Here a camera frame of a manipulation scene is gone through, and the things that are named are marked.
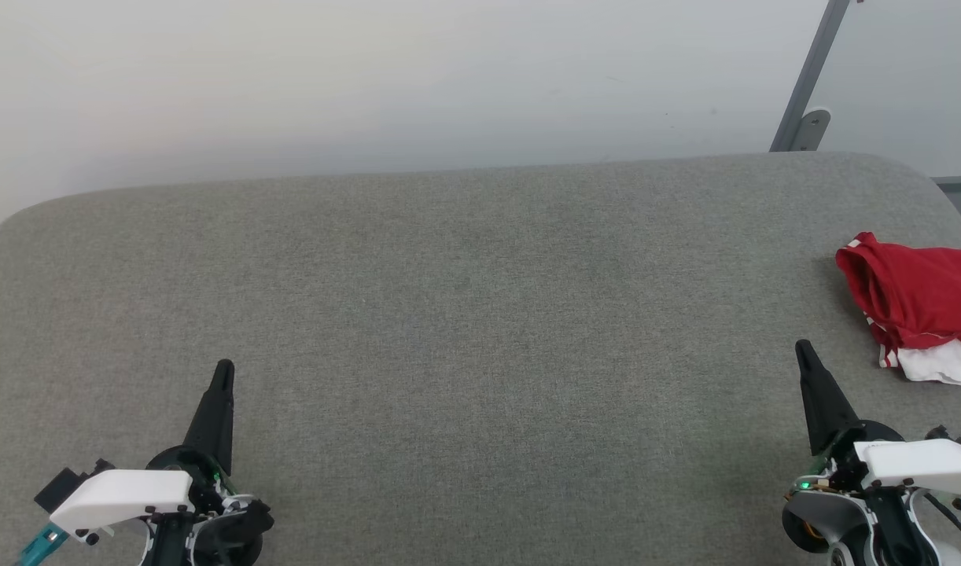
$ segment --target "white wall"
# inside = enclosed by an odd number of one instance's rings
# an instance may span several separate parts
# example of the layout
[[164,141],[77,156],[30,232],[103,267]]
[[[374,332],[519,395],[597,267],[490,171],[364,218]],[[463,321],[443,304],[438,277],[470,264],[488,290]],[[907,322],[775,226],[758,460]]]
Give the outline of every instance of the white wall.
[[961,0],[852,0],[812,91],[815,107],[830,110],[821,151],[961,175]]
[[0,1],[0,221],[113,186],[765,151],[825,5]]

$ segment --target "gray metal bar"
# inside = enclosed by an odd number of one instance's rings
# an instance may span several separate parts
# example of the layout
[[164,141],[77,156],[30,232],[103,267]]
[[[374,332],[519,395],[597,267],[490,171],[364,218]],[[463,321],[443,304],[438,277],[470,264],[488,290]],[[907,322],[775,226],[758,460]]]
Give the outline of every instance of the gray metal bar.
[[827,60],[830,46],[834,43],[834,36],[837,35],[837,30],[844,19],[844,11],[848,9],[850,3],[851,0],[827,2],[827,9],[823,11],[823,20],[819,22],[816,36],[812,39],[808,55],[805,55],[805,63],[798,74],[796,87],[792,90],[789,106],[785,108],[785,115],[782,116],[782,122],[778,126],[778,133],[775,134],[775,140],[771,143],[771,151],[792,150],[792,142],[801,124],[801,115],[808,106],[808,99],[816,87],[819,72],[823,70],[823,62]]
[[961,193],[961,176],[931,177],[943,193]]

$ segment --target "folded clothing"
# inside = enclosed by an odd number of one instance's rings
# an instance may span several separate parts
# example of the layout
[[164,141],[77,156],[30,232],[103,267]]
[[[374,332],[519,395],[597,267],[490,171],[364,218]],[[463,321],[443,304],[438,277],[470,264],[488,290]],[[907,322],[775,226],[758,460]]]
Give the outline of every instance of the folded clothing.
[[837,266],[881,344],[880,366],[961,384],[961,250],[915,250],[862,232],[837,251]]

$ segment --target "metal bracket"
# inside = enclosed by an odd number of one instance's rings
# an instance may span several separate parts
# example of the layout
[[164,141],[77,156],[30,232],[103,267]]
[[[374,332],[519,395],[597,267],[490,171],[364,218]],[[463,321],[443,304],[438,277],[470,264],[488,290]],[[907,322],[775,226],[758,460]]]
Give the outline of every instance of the metal bracket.
[[826,108],[816,108],[807,112],[801,117],[801,124],[798,124],[798,132],[792,140],[789,151],[815,151],[829,125],[830,111]]

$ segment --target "white cloth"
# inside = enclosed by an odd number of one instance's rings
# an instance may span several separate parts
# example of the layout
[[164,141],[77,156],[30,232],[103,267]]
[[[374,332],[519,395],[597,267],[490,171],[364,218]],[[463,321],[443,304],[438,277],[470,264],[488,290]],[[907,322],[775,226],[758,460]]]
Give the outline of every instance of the white cloth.
[[898,348],[897,361],[912,382],[961,384],[961,341],[951,340],[926,350]]

